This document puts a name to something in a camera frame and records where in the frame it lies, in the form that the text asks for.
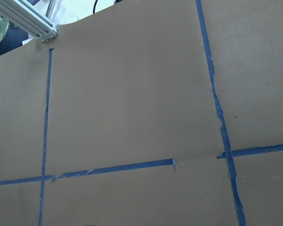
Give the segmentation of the blue saucepan with lid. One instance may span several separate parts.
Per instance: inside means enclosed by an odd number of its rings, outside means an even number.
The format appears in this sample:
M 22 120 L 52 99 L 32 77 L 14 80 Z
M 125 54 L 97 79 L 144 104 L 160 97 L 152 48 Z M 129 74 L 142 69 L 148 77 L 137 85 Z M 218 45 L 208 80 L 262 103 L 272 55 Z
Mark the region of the blue saucepan with lid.
M 28 33 L 0 14 L 0 56 L 23 45 Z

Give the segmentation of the aluminium frame post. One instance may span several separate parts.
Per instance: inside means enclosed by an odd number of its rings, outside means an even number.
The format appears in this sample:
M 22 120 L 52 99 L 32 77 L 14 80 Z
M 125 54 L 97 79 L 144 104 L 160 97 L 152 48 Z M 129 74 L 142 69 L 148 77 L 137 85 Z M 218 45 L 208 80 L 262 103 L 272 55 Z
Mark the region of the aluminium frame post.
M 26 0 L 0 0 L 0 14 L 41 42 L 58 36 L 56 24 Z

